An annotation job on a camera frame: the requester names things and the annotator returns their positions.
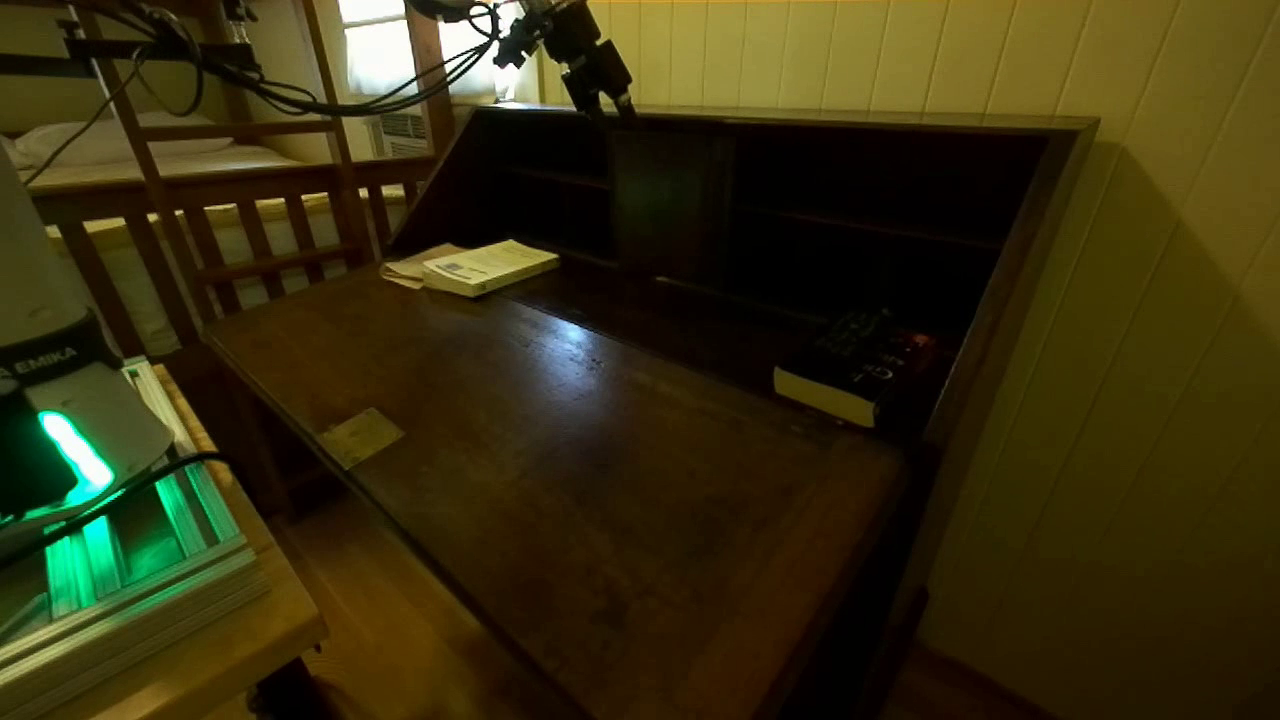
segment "illuminated device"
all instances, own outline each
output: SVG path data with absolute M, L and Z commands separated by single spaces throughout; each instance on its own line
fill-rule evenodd
M 0 548 L 167 454 L 0 153 Z

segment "book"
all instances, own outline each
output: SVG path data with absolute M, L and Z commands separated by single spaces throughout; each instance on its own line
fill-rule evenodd
M 908 329 L 888 306 L 854 306 L 785 351 L 773 392 L 854 426 L 911 431 L 953 367 L 939 331 Z
M 488 296 L 528 275 L 553 271 L 557 265 L 557 252 L 520 240 L 494 240 L 481 246 L 434 244 L 428 252 L 386 259 L 385 278 L 453 296 Z

